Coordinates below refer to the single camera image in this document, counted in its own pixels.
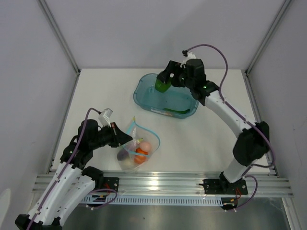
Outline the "green bell pepper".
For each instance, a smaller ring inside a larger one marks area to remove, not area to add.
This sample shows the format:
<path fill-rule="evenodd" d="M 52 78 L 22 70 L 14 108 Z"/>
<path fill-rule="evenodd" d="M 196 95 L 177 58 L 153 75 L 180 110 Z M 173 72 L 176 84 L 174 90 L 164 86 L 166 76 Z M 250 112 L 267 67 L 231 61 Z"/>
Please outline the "green bell pepper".
<path fill-rule="evenodd" d="M 155 89 L 158 92 L 165 93 L 172 85 L 171 74 L 159 73 L 156 77 Z"/>

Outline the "purple eggplant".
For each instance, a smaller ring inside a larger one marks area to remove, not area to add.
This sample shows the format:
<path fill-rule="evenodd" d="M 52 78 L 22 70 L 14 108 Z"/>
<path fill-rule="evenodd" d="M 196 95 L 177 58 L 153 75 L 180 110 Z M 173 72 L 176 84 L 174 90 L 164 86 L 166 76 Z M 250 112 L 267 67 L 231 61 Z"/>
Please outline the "purple eggplant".
<path fill-rule="evenodd" d="M 137 146 L 143 141 L 143 138 L 135 139 L 123 145 L 123 148 L 117 153 L 117 160 L 123 161 L 136 152 Z"/>

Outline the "clear zip top bag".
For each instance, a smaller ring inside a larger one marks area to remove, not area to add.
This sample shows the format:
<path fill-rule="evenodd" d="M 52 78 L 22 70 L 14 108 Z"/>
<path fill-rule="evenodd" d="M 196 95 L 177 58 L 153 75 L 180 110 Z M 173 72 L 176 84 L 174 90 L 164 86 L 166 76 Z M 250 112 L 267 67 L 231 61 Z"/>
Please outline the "clear zip top bag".
<path fill-rule="evenodd" d="M 132 119 L 126 133 L 132 140 L 124 144 L 117 153 L 117 161 L 121 170 L 132 172 L 144 165 L 159 149 L 161 140 L 159 136 Z"/>

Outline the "brown egg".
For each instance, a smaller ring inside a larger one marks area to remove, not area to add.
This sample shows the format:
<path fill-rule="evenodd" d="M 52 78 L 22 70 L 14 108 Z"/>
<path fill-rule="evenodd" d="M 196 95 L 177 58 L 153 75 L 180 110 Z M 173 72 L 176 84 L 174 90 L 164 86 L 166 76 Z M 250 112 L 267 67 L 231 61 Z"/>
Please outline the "brown egg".
<path fill-rule="evenodd" d="M 148 141 L 142 141 L 140 143 L 140 149 L 144 152 L 149 152 L 152 149 L 152 145 Z"/>

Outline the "orange tomato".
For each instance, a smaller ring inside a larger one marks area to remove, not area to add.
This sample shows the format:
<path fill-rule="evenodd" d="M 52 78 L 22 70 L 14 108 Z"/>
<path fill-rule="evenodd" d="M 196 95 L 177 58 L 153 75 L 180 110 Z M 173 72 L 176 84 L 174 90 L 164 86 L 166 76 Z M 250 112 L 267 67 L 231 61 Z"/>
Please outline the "orange tomato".
<path fill-rule="evenodd" d="M 146 161 L 146 159 L 147 159 L 148 153 L 142 151 L 140 148 L 137 148 L 137 149 L 136 149 L 136 153 L 138 153 L 138 155 L 135 155 L 135 156 L 134 156 L 134 162 L 135 162 L 136 164 L 142 164 L 142 163 L 144 163 L 144 162 Z"/>

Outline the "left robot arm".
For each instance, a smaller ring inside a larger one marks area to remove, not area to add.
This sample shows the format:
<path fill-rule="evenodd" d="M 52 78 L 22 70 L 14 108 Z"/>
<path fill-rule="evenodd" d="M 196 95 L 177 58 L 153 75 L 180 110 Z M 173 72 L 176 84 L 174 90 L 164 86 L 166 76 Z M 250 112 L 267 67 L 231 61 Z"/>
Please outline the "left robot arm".
<path fill-rule="evenodd" d="M 102 128 L 93 119 L 83 120 L 69 145 L 64 149 L 60 164 L 40 199 L 27 214 L 20 214 L 15 225 L 20 230 L 60 230 L 81 200 L 92 191 L 111 192 L 105 186 L 104 173 L 87 166 L 93 151 L 110 146 L 120 147 L 132 141 L 112 122 Z"/>

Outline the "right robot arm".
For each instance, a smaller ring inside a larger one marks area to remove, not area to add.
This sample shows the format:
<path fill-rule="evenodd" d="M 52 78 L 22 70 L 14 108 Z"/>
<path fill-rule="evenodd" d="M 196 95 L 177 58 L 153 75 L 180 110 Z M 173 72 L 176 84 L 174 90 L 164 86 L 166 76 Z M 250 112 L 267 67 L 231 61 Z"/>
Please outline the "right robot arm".
<path fill-rule="evenodd" d="M 218 115 L 237 138 L 232 150 L 234 160 L 219 176 L 220 190 L 232 192 L 254 162 L 270 150 L 268 124 L 249 121 L 232 107 L 222 97 L 221 88 L 206 79 L 201 59 L 190 59 L 184 64 L 169 61 L 157 75 L 155 88 L 166 92 L 171 86 L 188 88 L 192 97 Z"/>

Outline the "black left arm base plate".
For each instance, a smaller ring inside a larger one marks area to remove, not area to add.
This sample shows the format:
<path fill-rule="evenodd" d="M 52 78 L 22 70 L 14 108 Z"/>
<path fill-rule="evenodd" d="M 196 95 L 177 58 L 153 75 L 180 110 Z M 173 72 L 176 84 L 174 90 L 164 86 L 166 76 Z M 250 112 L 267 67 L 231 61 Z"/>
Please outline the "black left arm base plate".
<path fill-rule="evenodd" d="M 119 187 L 119 178 L 118 177 L 104 177 L 102 184 L 103 189 L 113 189 L 118 191 Z"/>

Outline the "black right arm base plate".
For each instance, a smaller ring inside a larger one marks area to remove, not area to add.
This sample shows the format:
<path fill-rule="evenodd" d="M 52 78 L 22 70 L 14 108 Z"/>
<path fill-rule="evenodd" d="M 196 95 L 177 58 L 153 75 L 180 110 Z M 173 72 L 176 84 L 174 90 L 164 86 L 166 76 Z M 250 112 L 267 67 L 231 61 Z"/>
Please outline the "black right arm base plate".
<path fill-rule="evenodd" d="M 204 179 L 199 185 L 203 187 L 207 195 L 235 195 L 236 192 L 239 192 L 238 194 L 241 195 L 248 194 L 247 184 L 243 179 L 235 183 L 229 183 L 220 179 Z"/>

